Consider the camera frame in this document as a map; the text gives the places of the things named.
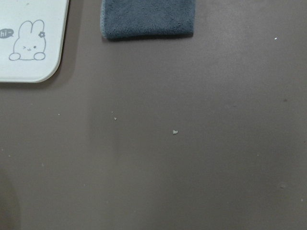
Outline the cream rabbit print tray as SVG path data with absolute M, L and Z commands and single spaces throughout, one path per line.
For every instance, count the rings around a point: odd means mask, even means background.
M 37 83 L 58 69 L 68 0 L 0 2 L 0 81 Z

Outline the folded grey cloth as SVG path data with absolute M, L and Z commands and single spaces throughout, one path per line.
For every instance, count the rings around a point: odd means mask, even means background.
M 194 33 L 194 0 L 103 0 L 102 36 L 108 40 Z

